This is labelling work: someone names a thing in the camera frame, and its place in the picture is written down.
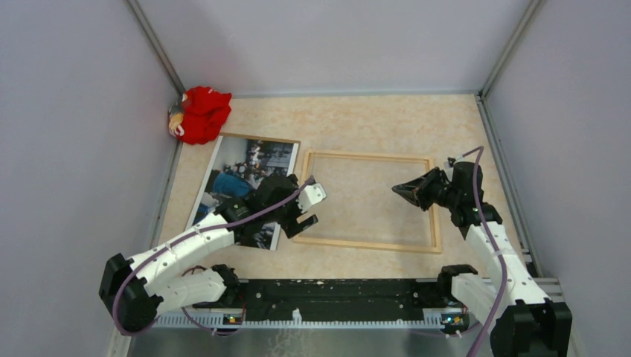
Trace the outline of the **printed photo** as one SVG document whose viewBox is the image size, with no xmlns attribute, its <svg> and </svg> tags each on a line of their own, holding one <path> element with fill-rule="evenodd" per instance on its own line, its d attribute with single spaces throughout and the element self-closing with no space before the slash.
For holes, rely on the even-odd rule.
<svg viewBox="0 0 631 357">
<path fill-rule="evenodd" d="M 289 139 L 220 135 L 185 227 L 200 223 L 226 199 L 245 197 L 266 177 L 294 173 L 299 147 Z"/>
</svg>

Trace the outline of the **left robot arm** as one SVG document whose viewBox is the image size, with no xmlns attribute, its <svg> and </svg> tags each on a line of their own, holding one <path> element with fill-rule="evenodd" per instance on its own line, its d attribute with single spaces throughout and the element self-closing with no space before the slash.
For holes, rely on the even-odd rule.
<svg viewBox="0 0 631 357">
<path fill-rule="evenodd" d="M 234 269 L 215 265 L 198 274 L 185 269 L 220 249 L 240 244 L 269 223 L 292 238 L 317 223 L 310 208 L 327 198 L 322 184 L 295 175 L 265 178 L 244 197 L 224 199 L 186 231 L 144 253 L 106 261 L 99 297 L 123 335 L 149 329 L 165 312 L 197 303 L 234 305 L 240 295 Z"/>
</svg>

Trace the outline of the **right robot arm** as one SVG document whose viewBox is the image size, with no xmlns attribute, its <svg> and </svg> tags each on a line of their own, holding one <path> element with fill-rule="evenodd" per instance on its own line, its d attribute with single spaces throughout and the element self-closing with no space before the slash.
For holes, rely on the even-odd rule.
<svg viewBox="0 0 631 357">
<path fill-rule="evenodd" d="M 567 356 L 571 310 L 553 301 L 522 263 L 499 212 L 483 200 L 482 180 L 478 164 L 450 160 L 443 170 L 435 167 L 392 188 L 421 210 L 446 208 L 493 284 L 470 265 L 444 266 L 437 298 L 445 306 L 462 303 L 482 324 L 495 356 Z"/>
</svg>

